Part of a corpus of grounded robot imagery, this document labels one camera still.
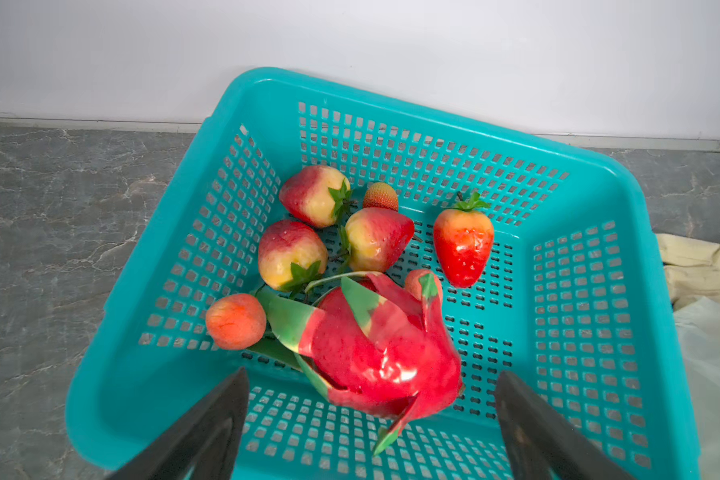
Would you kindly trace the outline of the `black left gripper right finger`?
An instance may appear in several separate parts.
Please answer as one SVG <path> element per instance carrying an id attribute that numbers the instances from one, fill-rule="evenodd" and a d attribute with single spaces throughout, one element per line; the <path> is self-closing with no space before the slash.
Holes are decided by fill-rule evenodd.
<path id="1" fill-rule="evenodd" d="M 515 479 L 630 479 L 520 377 L 500 373 L 496 411 Z"/>

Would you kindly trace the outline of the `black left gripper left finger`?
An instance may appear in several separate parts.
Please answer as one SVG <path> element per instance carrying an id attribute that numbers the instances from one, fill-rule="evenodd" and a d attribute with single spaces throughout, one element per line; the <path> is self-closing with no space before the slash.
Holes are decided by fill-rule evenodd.
<path id="1" fill-rule="evenodd" d="M 248 412 L 241 368 L 200 399 L 111 479 L 229 479 Z"/>

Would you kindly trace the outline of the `white plastic bag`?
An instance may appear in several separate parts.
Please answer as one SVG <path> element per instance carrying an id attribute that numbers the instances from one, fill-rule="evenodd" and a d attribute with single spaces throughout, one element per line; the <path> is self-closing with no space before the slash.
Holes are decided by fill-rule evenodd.
<path id="1" fill-rule="evenodd" d="M 720 479 L 720 304 L 702 297 L 674 321 L 691 391 L 704 479 Z"/>

